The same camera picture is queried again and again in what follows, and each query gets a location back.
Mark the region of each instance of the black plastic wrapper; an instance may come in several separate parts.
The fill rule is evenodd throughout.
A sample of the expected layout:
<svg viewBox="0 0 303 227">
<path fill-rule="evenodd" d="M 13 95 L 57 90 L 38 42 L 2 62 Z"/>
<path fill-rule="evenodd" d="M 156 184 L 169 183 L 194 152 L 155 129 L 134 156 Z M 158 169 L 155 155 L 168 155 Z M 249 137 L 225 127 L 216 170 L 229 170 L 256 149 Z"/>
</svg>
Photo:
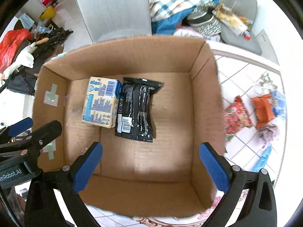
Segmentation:
<svg viewBox="0 0 303 227">
<path fill-rule="evenodd" d="M 137 141 L 152 142 L 150 101 L 152 95 L 162 84 L 142 78 L 123 78 L 123 80 L 115 135 Z"/>
</svg>

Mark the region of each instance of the barcode label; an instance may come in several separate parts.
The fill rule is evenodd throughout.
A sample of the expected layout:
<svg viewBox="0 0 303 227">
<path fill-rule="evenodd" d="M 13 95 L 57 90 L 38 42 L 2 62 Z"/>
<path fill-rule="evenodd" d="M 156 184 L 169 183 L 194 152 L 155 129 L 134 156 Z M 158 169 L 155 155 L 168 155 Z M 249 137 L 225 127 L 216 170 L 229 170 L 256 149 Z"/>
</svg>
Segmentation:
<svg viewBox="0 0 303 227">
<path fill-rule="evenodd" d="M 130 133 L 131 132 L 131 118 L 122 117 L 122 132 Z"/>
<path fill-rule="evenodd" d="M 116 89 L 116 83 L 117 81 L 108 81 L 107 82 L 107 86 L 106 86 L 106 90 L 105 90 L 105 94 L 104 96 L 113 96 L 115 93 L 115 89 Z"/>
</svg>

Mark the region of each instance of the red package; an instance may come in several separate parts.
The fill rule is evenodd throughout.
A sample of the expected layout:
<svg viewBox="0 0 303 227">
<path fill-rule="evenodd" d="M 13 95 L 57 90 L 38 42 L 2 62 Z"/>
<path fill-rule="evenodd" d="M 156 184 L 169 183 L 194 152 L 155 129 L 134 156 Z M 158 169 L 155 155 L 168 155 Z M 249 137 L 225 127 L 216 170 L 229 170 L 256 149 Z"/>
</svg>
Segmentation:
<svg viewBox="0 0 303 227">
<path fill-rule="evenodd" d="M 227 141 L 230 141 L 234 137 L 234 134 L 242 128 L 252 127 L 252 121 L 240 96 L 235 97 L 234 103 L 225 109 L 224 120 L 225 138 Z"/>
<path fill-rule="evenodd" d="M 23 28 L 21 30 L 8 31 L 0 43 L 0 73 L 8 68 L 23 40 L 29 40 L 31 33 Z"/>
</svg>

